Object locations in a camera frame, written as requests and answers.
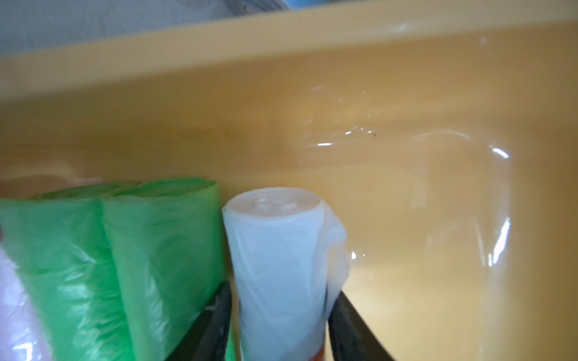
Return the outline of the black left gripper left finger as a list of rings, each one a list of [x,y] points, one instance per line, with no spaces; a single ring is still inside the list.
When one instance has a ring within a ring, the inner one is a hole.
[[[224,361],[231,314],[230,282],[224,281],[166,361]]]

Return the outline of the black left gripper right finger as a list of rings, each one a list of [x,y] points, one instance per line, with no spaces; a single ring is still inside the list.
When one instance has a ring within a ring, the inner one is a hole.
[[[335,361],[394,361],[343,292],[331,311],[328,329]]]

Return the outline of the white labelled trash bag roll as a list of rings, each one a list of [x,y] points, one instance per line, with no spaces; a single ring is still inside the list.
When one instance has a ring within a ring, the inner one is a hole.
[[[308,190],[271,187],[222,209],[239,298],[243,360],[313,360],[349,276],[347,232]]]

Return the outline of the short green trash bag roll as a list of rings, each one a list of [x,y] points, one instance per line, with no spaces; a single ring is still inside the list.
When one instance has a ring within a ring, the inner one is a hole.
[[[227,280],[220,187],[150,181],[102,208],[135,358],[165,360]]]

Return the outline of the pink trash bag roll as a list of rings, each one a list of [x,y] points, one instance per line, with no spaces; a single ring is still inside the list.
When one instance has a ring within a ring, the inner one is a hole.
[[[1,252],[1,359],[52,359],[36,312],[5,252]]]

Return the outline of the yellow plastic storage tray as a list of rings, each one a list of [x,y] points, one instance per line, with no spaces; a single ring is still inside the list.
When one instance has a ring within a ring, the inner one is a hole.
[[[577,358],[577,3],[374,1],[1,60],[1,193],[322,197],[397,360]]]

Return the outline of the white blue-end trash bag roll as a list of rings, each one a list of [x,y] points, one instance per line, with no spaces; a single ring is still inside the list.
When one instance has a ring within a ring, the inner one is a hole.
[[[288,11],[290,8],[279,0],[224,0],[227,8],[236,16]]]

